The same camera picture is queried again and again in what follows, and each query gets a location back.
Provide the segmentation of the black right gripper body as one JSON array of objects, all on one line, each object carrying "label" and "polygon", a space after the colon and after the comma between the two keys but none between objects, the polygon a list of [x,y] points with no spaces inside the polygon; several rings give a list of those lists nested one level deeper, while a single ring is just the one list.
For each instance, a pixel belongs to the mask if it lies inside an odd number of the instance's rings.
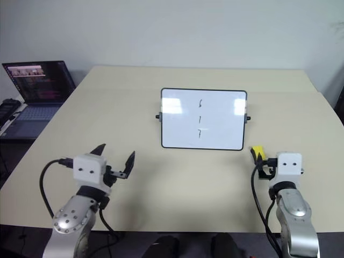
[{"label": "black right gripper body", "polygon": [[258,167],[259,179],[273,179],[276,175],[276,167],[262,165]]}]

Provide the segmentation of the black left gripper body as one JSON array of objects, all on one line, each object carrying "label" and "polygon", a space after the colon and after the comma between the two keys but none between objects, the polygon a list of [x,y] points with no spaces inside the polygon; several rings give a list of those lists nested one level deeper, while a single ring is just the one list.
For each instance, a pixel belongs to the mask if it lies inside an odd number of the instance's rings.
[{"label": "black left gripper body", "polygon": [[116,183],[118,178],[127,179],[127,174],[122,171],[112,171],[112,167],[107,165],[105,174],[103,176],[104,184],[111,188]]}]

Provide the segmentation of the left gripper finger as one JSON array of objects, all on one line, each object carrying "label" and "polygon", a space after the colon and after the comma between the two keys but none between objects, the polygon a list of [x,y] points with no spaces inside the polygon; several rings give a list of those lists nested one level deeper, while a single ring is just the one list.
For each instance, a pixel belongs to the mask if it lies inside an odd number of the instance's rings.
[{"label": "left gripper finger", "polygon": [[90,152],[90,154],[101,156],[102,153],[103,153],[103,151],[104,151],[105,146],[106,146],[106,144],[98,145],[96,148],[94,148],[94,149]]},{"label": "left gripper finger", "polygon": [[135,163],[135,151],[131,153],[131,155],[128,157],[126,163],[125,163],[125,169],[123,171],[124,178],[128,178]]}]

